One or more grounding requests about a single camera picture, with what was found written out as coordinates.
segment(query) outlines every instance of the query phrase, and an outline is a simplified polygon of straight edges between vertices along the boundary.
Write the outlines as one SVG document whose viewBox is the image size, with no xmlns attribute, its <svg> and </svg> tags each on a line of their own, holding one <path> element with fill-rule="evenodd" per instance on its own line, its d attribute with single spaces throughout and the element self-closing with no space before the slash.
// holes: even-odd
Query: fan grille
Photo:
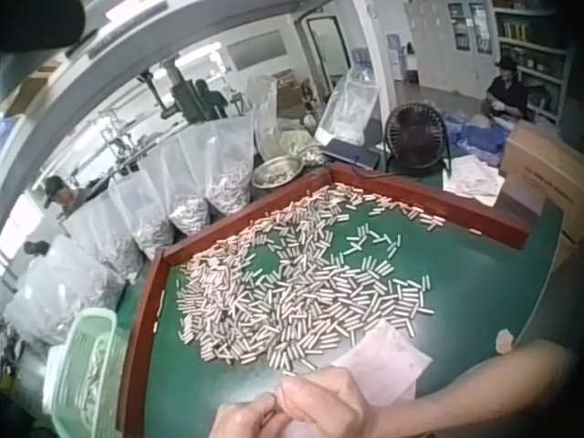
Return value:
<svg viewBox="0 0 584 438">
<path fill-rule="evenodd" d="M 422 103 L 401 105 L 391 112 L 386 141 L 400 166 L 424 169 L 442 159 L 448 145 L 440 113 Z"/>
</svg>

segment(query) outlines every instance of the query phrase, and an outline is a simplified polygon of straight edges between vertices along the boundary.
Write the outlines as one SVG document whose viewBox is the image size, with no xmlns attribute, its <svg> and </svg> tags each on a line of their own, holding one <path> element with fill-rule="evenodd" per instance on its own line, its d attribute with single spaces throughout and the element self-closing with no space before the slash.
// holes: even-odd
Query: green table surface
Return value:
<svg viewBox="0 0 584 438">
<path fill-rule="evenodd" d="M 426 182 L 442 185 L 439 177 Z M 367 221 L 377 232 L 401 234 L 401 249 L 392 261 L 393 276 L 431 276 L 426 307 L 436 313 L 413 321 L 416 337 L 412 343 L 433 358 L 418 380 L 420 396 L 439 390 L 492 357 L 499 330 L 509 329 L 516 337 L 521 333 L 548 281 L 561 220 L 561 211 L 547 203 L 526 246 L 518 251 L 454 224 L 428 233 L 399 212 L 370 218 L 359 209 L 349 222 L 334 226 L 333 250 L 348 249 L 345 237 L 355 235 L 357 226 Z M 382 256 L 371 246 L 346 260 L 359 267 L 361 257 L 369 254 Z M 270 254 L 255 258 L 255 266 L 275 265 Z M 206 437 L 221 403 L 246 401 L 261 391 L 272 391 L 281 379 L 281 371 L 270 370 L 263 359 L 247 366 L 203 362 L 198 346 L 185 346 L 178 337 L 177 279 L 183 281 L 182 273 L 172 270 L 154 338 L 144 413 L 146 437 Z M 119 310 L 121 325 L 131 323 L 140 290 L 139 282 L 126 292 Z M 347 348 L 314 361 L 330 363 Z"/>
</svg>

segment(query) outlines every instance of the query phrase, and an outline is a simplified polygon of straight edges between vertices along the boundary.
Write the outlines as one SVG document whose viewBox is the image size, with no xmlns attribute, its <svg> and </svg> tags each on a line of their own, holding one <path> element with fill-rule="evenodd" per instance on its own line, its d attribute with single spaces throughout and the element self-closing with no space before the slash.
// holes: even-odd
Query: person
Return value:
<svg viewBox="0 0 584 438">
<path fill-rule="evenodd" d="M 486 116 L 526 119 L 527 89 L 517 77 L 517 63 L 510 56 L 503 56 L 495 65 L 499 67 L 499 76 L 487 89 L 481 112 Z"/>
<path fill-rule="evenodd" d="M 493 420 L 549 402 L 572 366 L 566 349 L 547 341 L 484 362 L 429 396 L 370 405 L 348 370 L 285 377 L 276 394 L 222 406 L 211 438 L 277 438 L 292 420 L 321 438 L 398 438 Z"/>
<path fill-rule="evenodd" d="M 91 189 L 72 189 L 60 176 L 52 175 L 45 180 L 45 210 L 51 203 L 58 203 L 65 217 L 71 216 L 91 195 Z"/>
<path fill-rule="evenodd" d="M 219 118 L 227 119 L 225 108 L 229 103 L 224 95 L 219 91 L 211 91 L 207 81 L 204 79 L 197 79 L 194 85 L 201 95 L 205 112 L 210 114 L 211 120 L 218 120 Z"/>
<path fill-rule="evenodd" d="M 50 247 L 51 245 L 44 240 L 38 242 L 30 242 L 27 240 L 24 244 L 23 251 L 29 256 L 46 256 Z"/>
</svg>

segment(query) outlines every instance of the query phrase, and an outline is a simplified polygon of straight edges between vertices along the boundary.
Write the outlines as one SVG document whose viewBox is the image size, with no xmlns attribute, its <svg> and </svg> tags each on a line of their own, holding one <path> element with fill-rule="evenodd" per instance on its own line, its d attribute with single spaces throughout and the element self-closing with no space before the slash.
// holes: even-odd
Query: green plastic basket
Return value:
<svg viewBox="0 0 584 438">
<path fill-rule="evenodd" d="M 128 338 L 117 322 L 105 308 L 83 310 L 73 322 L 51 410 L 61 438 L 121 437 L 116 411 Z"/>
</svg>

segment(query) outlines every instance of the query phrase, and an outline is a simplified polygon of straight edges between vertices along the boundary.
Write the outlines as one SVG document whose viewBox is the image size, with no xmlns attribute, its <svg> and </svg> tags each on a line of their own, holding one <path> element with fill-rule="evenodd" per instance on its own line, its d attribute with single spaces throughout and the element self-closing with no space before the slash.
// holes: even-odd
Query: metal bowl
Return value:
<svg viewBox="0 0 584 438">
<path fill-rule="evenodd" d="M 300 175 L 304 162 L 292 156 L 277 157 L 254 170 L 252 184 L 258 189 L 275 189 Z"/>
</svg>

